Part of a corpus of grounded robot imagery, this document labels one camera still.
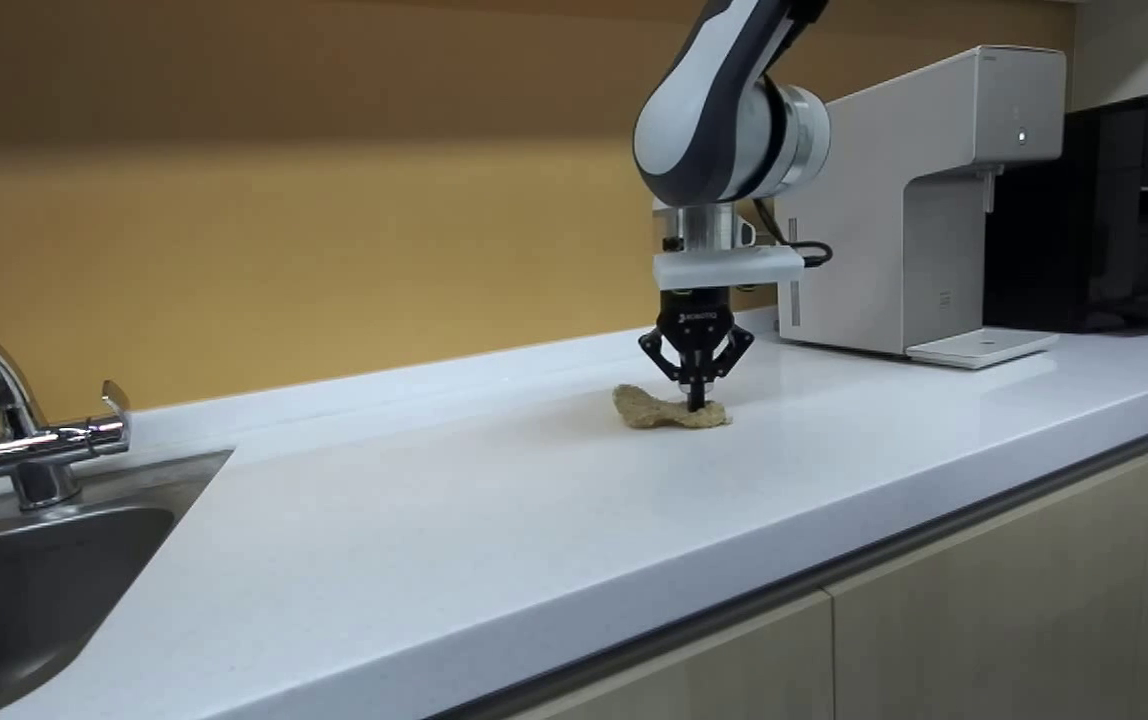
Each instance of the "faucet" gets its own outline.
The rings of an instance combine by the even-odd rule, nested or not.
[[[110,417],[44,425],[19,373],[0,352],[0,476],[11,476],[19,512],[78,501],[78,484],[66,476],[66,466],[127,451],[123,394],[103,380],[100,398]]]

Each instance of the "yellow wall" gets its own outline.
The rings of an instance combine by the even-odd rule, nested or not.
[[[0,342],[72,419],[100,375],[152,409],[646,325],[628,128],[691,8],[0,4]],[[1067,37],[1034,0],[832,0],[778,78]]]

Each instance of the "stainless steel sink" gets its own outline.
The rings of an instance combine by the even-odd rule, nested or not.
[[[229,451],[82,476],[78,506],[0,501],[0,707],[54,675],[114,607]]]

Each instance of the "kitchen counter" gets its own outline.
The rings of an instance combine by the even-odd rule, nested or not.
[[[5,716],[428,716],[1148,436],[1148,336],[992,373],[760,343],[716,432],[637,333],[141,414],[235,457],[91,643]]]

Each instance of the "robotic arm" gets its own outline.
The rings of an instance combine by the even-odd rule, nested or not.
[[[774,88],[769,70],[829,0],[709,0],[685,56],[669,70],[637,125],[637,168],[664,220],[655,255],[660,316],[641,348],[688,387],[688,409],[729,375],[750,333],[733,325],[729,288],[783,280],[789,248],[743,248],[736,199],[769,199],[820,171],[825,104]]]

